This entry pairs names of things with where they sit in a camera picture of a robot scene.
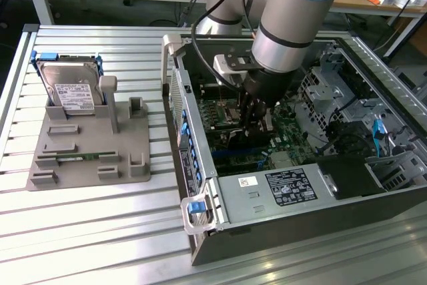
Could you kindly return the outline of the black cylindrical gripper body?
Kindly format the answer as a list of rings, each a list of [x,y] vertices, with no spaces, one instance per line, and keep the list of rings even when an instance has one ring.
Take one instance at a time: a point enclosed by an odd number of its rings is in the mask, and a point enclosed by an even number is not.
[[[266,105],[275,105],[286,94],[296,71],[276,73],[270,70],[249,70],[243,82],[244,90],[252,99]]]

